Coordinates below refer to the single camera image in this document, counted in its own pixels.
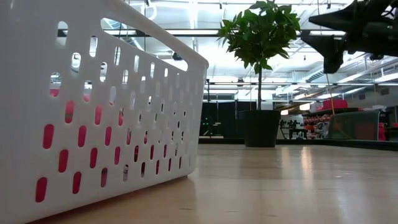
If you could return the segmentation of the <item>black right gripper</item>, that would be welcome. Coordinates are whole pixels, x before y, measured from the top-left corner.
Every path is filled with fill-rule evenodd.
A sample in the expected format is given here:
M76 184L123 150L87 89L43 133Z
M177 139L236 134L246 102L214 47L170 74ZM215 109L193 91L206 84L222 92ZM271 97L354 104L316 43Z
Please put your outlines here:
M343 64L343 52L357 51L372 58L398 57L398 0L354 0L344 9L311 16L309 22L342 30L334 35L303 35L301 39L323 56L323 72L336 73Z

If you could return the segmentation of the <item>white perforated plastic basket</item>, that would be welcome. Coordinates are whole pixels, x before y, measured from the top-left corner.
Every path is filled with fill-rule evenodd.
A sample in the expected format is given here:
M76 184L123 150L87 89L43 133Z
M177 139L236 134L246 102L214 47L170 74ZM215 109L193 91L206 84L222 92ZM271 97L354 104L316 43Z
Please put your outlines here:
M0 0L0 224L191 174L207 68L122 0Z

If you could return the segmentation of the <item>shelf with red items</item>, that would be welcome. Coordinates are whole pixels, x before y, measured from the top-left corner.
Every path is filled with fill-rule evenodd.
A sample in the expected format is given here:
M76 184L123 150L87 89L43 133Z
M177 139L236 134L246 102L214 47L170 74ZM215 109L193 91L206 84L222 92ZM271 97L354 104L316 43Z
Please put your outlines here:
M324 139L328 136L330 120L334 114L360 111L359 108L350 108L346 100L327 99L322 103L311 105L310 111L303 115L303 128L307 139Z

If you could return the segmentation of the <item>grey green bin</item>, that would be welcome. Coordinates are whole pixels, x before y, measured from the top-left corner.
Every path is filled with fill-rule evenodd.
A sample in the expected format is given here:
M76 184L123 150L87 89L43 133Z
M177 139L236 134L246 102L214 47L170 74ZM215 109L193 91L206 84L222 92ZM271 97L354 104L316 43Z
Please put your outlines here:
M331 117L328 139L379 140L378 110L339 113Z

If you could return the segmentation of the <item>green plant in black pot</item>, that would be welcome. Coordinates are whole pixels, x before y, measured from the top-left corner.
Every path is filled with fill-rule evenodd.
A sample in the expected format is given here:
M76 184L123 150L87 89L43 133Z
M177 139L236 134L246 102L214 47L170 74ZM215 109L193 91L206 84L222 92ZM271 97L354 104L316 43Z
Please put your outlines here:
M278 5L275 0L256 1L231 20L220 22L218 38L228 45L226 51L242 61L245 68L252 67L258 76L257 109L239 112L247 147L276 144L280 112L262 109L262 72L273 70L269 65L271 58L289 58L286 50L299 31L299 18L292 12L292 6Z

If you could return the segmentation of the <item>black partition panels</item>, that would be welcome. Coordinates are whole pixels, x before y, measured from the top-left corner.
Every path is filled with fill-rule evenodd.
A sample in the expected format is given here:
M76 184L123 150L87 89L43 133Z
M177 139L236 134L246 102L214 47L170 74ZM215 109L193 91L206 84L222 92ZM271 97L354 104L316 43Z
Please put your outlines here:
M200 136L221 136L222 138L243 138L243 123L239 112L255 110L253 101L211 101L203 103L200 121Z

